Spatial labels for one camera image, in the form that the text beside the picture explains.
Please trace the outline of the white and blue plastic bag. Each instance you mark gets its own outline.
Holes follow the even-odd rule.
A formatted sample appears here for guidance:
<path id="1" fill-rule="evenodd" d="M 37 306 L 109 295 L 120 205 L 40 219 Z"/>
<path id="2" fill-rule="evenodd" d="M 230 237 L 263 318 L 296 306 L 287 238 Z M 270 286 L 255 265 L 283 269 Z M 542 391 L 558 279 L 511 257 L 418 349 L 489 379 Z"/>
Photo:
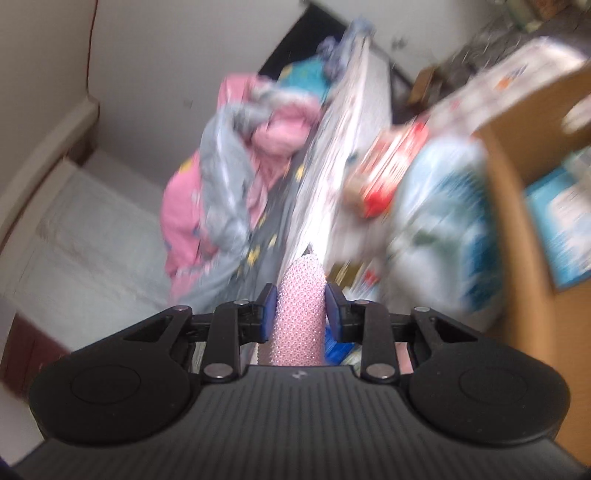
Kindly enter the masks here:
<path id="1" fill-rule="evenodd" d="M 401 180 L 388 217 L 381 299 L 394 313 L 430 307 L 477 331 L 504 309 L 488 154 L 471 137 L 430 140 Z"/>

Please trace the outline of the red tissue pack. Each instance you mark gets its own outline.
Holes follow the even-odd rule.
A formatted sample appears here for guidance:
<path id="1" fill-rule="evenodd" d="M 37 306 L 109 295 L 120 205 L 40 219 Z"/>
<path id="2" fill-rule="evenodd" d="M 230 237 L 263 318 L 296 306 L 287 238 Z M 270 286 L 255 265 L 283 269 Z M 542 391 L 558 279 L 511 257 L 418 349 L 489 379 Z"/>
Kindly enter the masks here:
<path id="1" fill-rule="evenodd" d="M 342 202 L 362 218 L 386 213 L 401 180 L 427 143 L 429 129 L 421 121 L 382 130 L 342 187 Z"/>

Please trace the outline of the brown cardboard box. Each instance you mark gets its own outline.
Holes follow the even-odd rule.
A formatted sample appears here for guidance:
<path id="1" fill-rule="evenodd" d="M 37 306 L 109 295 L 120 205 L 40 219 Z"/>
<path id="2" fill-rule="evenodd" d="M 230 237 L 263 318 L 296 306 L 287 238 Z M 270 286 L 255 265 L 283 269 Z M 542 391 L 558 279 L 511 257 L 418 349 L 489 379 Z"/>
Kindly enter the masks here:
<path id="1" fill-rule="evenodd" d="M 566 380 L 571 405 L 558 442 L 590 461 L 590 283 L 559 290 L 551 279 L 525 189 L 590 144 L 590 124 L 568 128 L 565 116 L 590 95 L 584 65 L 493 118 L 477 131 L 503 256 L 506 312 L 495 338 L 555 368 Z"/>

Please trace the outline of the teal cloth on bed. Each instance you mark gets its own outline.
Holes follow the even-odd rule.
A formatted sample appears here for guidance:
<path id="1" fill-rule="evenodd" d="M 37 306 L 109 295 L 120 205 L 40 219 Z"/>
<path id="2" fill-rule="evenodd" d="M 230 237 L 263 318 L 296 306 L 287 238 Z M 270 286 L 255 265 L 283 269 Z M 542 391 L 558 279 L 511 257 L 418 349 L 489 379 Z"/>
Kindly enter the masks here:
<path id="1" fill-rule="evenodd" d="M 277 83 L 283 87 L 307 91 L 325 102 L 332 82 L 325 77 L 324 67 L 325 62 L 318 56 L 291 63 L 283 68 Z"/>

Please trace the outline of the black chair back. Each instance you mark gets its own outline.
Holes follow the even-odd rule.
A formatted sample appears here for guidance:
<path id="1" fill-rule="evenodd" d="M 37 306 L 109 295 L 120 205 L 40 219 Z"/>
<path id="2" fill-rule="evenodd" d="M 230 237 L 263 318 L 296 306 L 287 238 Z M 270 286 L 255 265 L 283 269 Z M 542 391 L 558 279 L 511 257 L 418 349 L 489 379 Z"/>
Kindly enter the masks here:
<path id="1" fill-rule="evenodd" d="M 290 63 L 311 57 L 325 37 L 341 40 L 349 22 L 318 1 L 303 1 L 304 13 L 291 26 L 270 57 L 259 69 L 259 74 L 276 80 L 280 71 Z"/>

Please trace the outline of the pink and grey quilt pile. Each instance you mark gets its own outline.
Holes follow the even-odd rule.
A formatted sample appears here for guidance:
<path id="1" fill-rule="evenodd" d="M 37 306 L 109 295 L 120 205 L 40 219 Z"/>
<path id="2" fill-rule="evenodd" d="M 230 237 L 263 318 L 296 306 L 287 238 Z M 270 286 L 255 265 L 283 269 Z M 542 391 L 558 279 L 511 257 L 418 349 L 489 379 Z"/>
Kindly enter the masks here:
<path id="1" fill-rule="evenodd" d="M 249 249 L 267 198 L 318 125 L 311 92 L 256 74 L 230 74 L 197 151 L 166 185 L 160 227 L 170 297 L 216 293 Z"/>

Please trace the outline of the pink beaded soft roll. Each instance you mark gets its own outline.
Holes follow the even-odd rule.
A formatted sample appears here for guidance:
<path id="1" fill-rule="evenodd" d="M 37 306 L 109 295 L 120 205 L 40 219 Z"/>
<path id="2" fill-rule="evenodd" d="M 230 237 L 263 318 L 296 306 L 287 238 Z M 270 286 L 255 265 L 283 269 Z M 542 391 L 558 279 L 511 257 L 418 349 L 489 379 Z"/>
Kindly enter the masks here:
<path id="1" fill-rule="evenodd" d="M 304 255 L 288 267 L 280 282 L 270 364 L 325 364 L 325 273 L 315 255 Z"/>

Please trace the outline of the blue and white book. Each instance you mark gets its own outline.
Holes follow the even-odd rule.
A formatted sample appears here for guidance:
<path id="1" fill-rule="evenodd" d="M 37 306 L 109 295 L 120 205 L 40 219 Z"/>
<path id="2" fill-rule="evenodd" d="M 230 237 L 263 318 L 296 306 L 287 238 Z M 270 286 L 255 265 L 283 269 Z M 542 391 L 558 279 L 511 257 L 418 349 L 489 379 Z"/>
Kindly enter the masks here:
<path id="1" fill-rule="evenodd" d="M 590 278 L 590 192 L 563 167 L 526 188 L 525 201 L 554 286 Z"/>

